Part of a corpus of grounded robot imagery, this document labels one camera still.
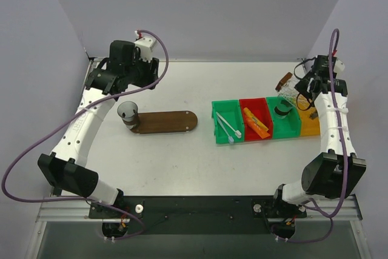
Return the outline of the clear acrylic toothbrush holder rack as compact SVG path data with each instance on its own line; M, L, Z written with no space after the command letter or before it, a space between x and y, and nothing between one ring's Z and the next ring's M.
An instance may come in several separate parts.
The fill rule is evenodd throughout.
M296 90L295 86L298 81L294 74L288 72L277 83L275 90L280 98L286 100L288 105L306 110L309 107L309 102Z

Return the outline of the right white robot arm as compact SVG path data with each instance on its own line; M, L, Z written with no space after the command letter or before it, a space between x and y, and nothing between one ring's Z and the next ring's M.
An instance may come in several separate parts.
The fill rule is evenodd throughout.
M366 171L366 161L358 158L350 138L347 84L336 77L344 64L332 54L317 55L311 61L313 65L303 77L286 75L276 88L280 91L288 81L296 82L290 86L291 94L279 95L274 108L277 118L297 109L303 97L307 102L304 109L315 110L320 131L318 156L303 169L300 180L280 185L274 194L272 209L282 216L300 214L307 203L316 204L319 197L338 200L331 214L335 216Z

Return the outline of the left green plastic bin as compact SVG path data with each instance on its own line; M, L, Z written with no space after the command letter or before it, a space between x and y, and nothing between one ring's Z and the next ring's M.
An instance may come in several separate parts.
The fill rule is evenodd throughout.
M244 141L244 122L237 99L212 101L215 142L235 144Z

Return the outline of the orange toothpaste tube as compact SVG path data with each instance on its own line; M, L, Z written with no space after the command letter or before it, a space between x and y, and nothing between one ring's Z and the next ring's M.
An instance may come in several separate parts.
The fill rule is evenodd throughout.
M244 107L243 112L247 125L262 139L270 136L269 128L265 126L248 108Z

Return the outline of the brown oval wooden tray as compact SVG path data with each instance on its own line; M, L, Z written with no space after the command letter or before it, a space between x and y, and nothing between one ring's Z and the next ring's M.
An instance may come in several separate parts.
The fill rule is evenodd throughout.
M137 113L134 120L124 121L133 133L140 135L189 132L197 123L197 116L188 110Z

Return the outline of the yellow plastic bin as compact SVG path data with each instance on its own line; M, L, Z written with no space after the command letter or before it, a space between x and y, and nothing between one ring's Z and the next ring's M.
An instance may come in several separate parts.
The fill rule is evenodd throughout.
M301 136L317 136L320 135L320 126L318 112L316 108L308 108L309 103L305 100L299 99L297 111L301 120Z

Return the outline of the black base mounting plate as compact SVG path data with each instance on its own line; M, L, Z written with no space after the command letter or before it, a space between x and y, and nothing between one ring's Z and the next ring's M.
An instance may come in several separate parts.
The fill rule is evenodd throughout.
M287 207L271 195L259 196L124 196L119 211L90 206L89 218L104 222L105 230L125 224L128 233L141 230L123 212L139 218L150 235L258 235L269 233L271 224L293 230L289 221L306 218L298 206Z

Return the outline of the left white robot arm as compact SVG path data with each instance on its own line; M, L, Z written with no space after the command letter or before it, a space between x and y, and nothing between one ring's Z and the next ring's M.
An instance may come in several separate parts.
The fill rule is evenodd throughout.
M87 169L87 157L96 134L118 94L129 85L151 86L158 78L159 60L152 56L156 40L142 37L135 42L116 40L109 56L93 69L85 82L78 117L72 121L51 154L42 154L38 167L55 189L103 203L110 217L124 211L120 191L101 181L97 172Z

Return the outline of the dark smoked plastic cup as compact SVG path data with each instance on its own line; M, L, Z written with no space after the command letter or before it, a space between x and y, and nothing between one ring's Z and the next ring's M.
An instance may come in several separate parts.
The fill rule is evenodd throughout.
M117 114L128 129L132 130L139 126L138 106L132 101L125 101L117 108Z

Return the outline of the aluminium extrusion rail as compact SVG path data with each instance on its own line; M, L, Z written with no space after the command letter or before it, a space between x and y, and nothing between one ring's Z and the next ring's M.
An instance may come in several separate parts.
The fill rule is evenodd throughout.
M119 218L90 218L90 205L82 201L60 201L42 203L37 221L42 222L109 222L119 223ZM334 221L361 221L363 216L355 195L351 195L343 202L339 212L333 217Z

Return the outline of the red plastic bin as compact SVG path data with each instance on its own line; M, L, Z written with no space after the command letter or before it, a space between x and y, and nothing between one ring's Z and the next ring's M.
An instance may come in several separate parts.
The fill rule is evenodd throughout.
M240 99L239 105L244 121L244 141L262 141L271 140L273 138L273 121L269 112L269 107L265 98L250 98ZM256 121L256 125L265 131L264 137L249 126L246 118L249 117L252 121Z

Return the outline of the white toothbrush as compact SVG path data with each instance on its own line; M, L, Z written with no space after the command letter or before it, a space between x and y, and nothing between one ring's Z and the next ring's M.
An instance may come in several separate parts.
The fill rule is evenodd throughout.
M242 137L241 132L240 132L239 130L235 130L235 129L227 122L227 120L226 120L223 116L221 116L218 112L216 112L216 116L220 117L220 119L221 119L222 123L224 124L224 126L228 126L228 127L234 132L234 134L235 134L235 136L236 136L237 138L241 138L241 137Z

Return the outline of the light blue toothbrush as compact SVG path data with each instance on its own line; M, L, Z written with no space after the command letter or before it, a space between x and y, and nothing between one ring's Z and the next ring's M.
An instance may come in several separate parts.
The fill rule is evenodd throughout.
M217 116L216 119L217 119L218 124L221 126L222 130L224 131L224 133L227 135L228 143L229 143L229 144L233 144L233 143L234 143L234 139L233 139L233 137L228 133L228 131L226 130L226 128L225 128L224 124L222 123L220 117Z

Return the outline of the green plastic bin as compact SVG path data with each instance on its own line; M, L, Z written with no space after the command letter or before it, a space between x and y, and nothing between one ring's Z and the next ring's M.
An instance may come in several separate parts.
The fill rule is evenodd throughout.
M235 144L244 141L244 122L237 99L212 101L215 142Z
M267 97L267 105L273 121L273 139L288 139L297 138L300 136L301 120L299 118L296 108L289 118L278 119L274 114L274 107L276 105L275 96Z

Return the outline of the right green plastic bin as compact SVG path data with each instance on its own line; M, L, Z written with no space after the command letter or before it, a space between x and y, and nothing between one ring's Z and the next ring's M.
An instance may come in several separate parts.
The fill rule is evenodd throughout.
M267 105L273 121L273 139L288 139L297 138L300 136L301 120L299 118L296 108L289 118L278 119L274 114L274 107L276 105L275 96L267 97Z

